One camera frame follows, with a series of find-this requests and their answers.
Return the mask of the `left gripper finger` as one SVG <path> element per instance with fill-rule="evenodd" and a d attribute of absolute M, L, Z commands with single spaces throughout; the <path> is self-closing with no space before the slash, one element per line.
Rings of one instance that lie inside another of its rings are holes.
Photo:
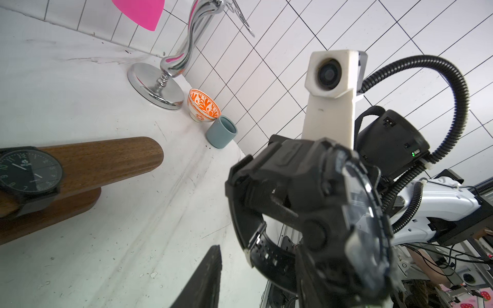
<path fill-rule="evenodd" d="M 171 308 L 217 308 L 220 299 L 221 273 L 222 254 L 220 246 L 213 245 Z"/>

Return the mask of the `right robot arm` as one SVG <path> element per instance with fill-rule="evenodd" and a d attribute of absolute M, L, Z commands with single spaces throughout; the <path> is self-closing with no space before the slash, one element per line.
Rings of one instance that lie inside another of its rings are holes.
<path fill-rule="evenodd" d="M 359 93 L 413 68 L 438 72 L 453 93 L 453 119 L 444 140 L 430 150 L 423 135 L 403 116 L 372 106 L 364 112 L 364 116 L 374 116 L 371 124 L 362 127 L 362 116 L 355 120 L 354 149 L 366 166 L 380 170 L 377 189 L 382 210 L 392 219 L 393 244 L 436 242 L 451 246 L 492 227 L 492 203 L 482 198 L 479 187 L 464 186 L 463 179 L 450 169 L 432 179 L 423 176 L 451 152 L 466 128 L 469 89 L 462 73 L 439 56 L 409 56 L 368 76 Z"/>

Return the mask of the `black rugged digital watch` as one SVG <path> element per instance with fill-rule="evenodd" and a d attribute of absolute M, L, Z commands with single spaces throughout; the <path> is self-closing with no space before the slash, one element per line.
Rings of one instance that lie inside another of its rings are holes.
<path fill-rule="evenodd" d="M 286 139 L 247 155 L 225 183 L 251 267 L 300 307 L 383 307 L 394 288 L 392 228 L 358 154 Z"/>

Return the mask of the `brown wooden watch stand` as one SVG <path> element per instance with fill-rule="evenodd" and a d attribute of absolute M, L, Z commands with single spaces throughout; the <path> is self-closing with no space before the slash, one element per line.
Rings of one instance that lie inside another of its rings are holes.
<path fill-rule="evenodd" d="M 54 156 L 64 176 L 60 194 L 44 210 L 3 220 L 19 208 L 14 197 L 1 191 L 1 244 L 27 236 L 91 209 L 103 186 L 126 180 L 161 165 L 164 152 L 149 137 L 131 137 L 38 148 Z"/>

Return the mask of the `black round analog watch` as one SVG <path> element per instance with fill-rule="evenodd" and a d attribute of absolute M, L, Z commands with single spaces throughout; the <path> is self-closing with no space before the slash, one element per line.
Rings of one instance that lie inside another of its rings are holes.
<path fill-rule="evenodd" d="M 52 155 L 33 146 L 1 149 L 1 191 L 19 208 L 3 217 L 13 220 L 47 208 L 60 194 L 64 170 Z"/>

